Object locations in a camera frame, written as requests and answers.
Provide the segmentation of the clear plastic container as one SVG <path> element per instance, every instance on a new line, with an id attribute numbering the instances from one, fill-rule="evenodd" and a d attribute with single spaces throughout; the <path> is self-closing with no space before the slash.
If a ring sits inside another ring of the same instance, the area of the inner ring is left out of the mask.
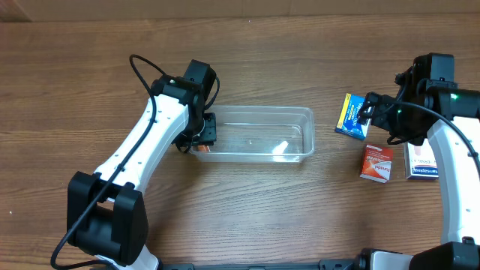
<path id="1" fill-rule="evenodd" d="M 315 150 L 314 112 L 298 106 L 214 105 L 217 141 L 202 162 L 301 163 Z"/>

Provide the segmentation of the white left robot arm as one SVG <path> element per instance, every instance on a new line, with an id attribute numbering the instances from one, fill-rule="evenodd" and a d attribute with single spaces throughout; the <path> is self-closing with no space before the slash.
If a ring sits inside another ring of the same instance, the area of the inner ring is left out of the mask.
<path id="1" fill-rule="evenodd" d="M 145 111 L 115 153 L 92 174 L 76 172 L 67 188 L 70 244 L 94 256 L 79 267 L 160 269 L 146 246 L 144 193 L 170 145 L 187 151 L 216 140 L 215 116 L 206 110 L 220 80 L 162 76 L 147 88 Z"/>

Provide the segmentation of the red white medicine box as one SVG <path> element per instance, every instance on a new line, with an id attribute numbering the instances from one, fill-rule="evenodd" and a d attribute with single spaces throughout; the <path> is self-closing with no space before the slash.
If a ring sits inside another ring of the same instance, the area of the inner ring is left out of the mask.
<path id="1" fill-rule="evenodd" d="M 392 172 L 393 151 L 367 144 L 364 149 L 360 176 L 375 182 L 386 183 Z"/>

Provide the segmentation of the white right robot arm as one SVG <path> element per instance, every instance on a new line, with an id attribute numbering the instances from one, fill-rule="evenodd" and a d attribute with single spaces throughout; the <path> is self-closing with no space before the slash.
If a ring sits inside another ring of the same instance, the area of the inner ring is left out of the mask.
<path id="1" fill-rule="evenodd" d="M 430 87 L 398 98 L 367 94 L 361 118 L 388 131 L 390 141 L 429 142 L 442 197 L 441 244 L 414 256 L 370 249 L 357 269 L 479 268 L 479 93 Z"/>

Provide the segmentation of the orange tube white cap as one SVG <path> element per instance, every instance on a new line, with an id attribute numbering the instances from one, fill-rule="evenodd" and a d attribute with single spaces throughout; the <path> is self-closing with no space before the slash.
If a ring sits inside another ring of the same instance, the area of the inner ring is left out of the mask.
<path id="1" fill-rule="evenodd" d="M 207 145 L 198 145 L 198 152 L 210 152 L 210 148 Z"/>

